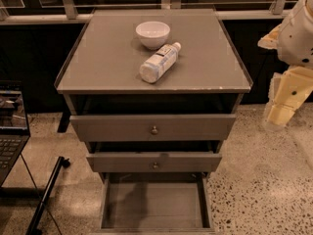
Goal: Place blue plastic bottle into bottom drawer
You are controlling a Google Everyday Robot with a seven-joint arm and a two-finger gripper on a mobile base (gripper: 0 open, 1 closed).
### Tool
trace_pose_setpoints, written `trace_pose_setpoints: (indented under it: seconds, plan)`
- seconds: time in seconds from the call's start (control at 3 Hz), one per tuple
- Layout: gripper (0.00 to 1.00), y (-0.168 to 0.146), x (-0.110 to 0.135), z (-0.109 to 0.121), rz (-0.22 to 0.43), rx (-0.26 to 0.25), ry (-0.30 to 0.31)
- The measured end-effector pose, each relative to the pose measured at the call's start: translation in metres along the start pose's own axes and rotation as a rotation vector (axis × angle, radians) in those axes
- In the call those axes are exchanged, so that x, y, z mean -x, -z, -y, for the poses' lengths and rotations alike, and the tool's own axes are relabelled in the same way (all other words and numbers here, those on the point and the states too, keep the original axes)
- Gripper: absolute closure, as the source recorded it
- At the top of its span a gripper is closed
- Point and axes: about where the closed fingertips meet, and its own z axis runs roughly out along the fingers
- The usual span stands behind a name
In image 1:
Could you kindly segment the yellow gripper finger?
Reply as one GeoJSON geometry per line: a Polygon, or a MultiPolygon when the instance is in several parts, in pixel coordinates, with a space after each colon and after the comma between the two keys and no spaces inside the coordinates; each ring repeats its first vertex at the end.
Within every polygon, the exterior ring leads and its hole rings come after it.
{"type": "Polygon", "coordinates": [[[276,106],[269,102],[263,114],[263,126],[266,129],[283,129],[294,115],[294,110],[288,107],[276,106]]]}

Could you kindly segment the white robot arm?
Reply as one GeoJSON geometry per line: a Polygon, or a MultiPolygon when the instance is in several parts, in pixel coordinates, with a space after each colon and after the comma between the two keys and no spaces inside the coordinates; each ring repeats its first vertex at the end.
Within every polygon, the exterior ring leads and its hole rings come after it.
{"type": "Polygon", "coordinates": [[[284,128],[313,91],[313,0],[298,0],[283,21],[257,45],[275,49],[289,65],[274,73],[264,111],[268,129],[284,128]]]}

